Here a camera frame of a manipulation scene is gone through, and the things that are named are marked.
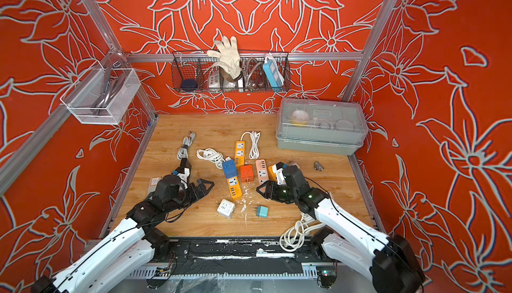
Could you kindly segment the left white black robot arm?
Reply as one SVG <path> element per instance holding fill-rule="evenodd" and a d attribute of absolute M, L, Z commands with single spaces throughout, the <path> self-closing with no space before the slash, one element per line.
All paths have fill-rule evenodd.
<path fill-rule="evenodd" d="M 36 280 L 32 292 L 108 292 L 158 254 L 169 254 L 169 238 L 157 226 L 174 210 L 185 211 L 206 197 L 214 182 L 189 183 L 177 175 L 164 176 L 142 202 L 103 240 L 53 277 Z"/>

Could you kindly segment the white cube plug adapter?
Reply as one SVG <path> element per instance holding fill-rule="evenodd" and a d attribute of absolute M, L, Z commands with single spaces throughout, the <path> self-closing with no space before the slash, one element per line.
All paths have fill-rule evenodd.
<path fill-rule="evenodd" d="M 217 207 L 217 213 L 227 219 L 231 219 L 235 211 L 235 204 L 229 200 L 223 199 Z"/>

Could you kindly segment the yellow strip with teal plug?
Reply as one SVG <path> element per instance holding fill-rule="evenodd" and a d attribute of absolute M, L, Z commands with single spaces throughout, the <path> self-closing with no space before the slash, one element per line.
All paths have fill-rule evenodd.
<path fill-rule="evenodd" d="M 227 179 L 229 194 L 233 200 L 240 200 L 243 197 L 239 179 L 237 176 Z"/>

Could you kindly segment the blue cube plug adapter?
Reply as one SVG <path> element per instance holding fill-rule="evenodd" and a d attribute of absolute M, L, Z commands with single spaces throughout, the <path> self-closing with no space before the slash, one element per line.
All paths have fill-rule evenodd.
<path fill-rule="evenodd" d="M 238 175 L 237 166 L 233 159 L 223 162 L 222 170 L 226 179 L 234 178 Z"/>

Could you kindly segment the teal cube plug adapter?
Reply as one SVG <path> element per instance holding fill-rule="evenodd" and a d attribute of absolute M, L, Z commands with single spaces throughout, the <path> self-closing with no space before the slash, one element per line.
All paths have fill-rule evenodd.
<path fill-rule="evenodd" d="M 266 206 L 258 206 L 256 215 L 260 218 L 267 218 L 269 214 L 269 208 Z"/>

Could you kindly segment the yellow strip with pink plug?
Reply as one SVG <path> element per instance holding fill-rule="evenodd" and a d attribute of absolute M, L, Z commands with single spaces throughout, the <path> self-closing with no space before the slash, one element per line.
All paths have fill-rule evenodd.
<path fill-rule="evenodd" d="M 297 168 L 300 168 L 300 166 L 292 161 L 288 164 L 285 164 L 283 162 L 278 162 L 275 165 L 272 165 L 269 169 L 269 179 L 277 182 L 278 185 L 284 185 L 285 184 L 285 178 L 283 175 L 283 169 L 287 168 L 288 166 L 297 166 Z"/>

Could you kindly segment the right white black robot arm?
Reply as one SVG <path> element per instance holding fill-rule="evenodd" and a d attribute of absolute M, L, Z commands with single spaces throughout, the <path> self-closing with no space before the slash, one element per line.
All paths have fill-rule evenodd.
<path fill-rule="evenodd" d="M 324 225 L 315 236 L 317 246 L 332 260 L 368 279 L 376 292 L 417 292 L 425 274 L 409 242 L 400 235 L 380 232 L 348 213 L 317 182 L 297 166 L 284 166 L 275 181 L 257 187 L 266 199 L 295 204 Z"/>

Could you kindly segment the red cube plug adapter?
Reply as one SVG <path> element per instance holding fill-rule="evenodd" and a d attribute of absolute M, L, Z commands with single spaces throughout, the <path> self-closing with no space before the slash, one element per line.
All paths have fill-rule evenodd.
<path fill-rule="evenodd" d="M 253 166 L 251 164 L 243 165 L 239 168 L 240 170 L 240 178 L 242 182 L 253 182 L 254 181 L 254 173 Z"/>

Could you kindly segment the black power strip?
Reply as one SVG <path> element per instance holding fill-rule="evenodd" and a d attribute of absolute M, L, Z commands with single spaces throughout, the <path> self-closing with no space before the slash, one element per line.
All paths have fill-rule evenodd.
<path fill-rule="evenodd" d="M 182 158 L 180 162 L 180 166 L 177 169 L 178 172 L 181 174 L 189 174 L 191 170 L 191 164 L 188 160 L 188 158 Z"/>

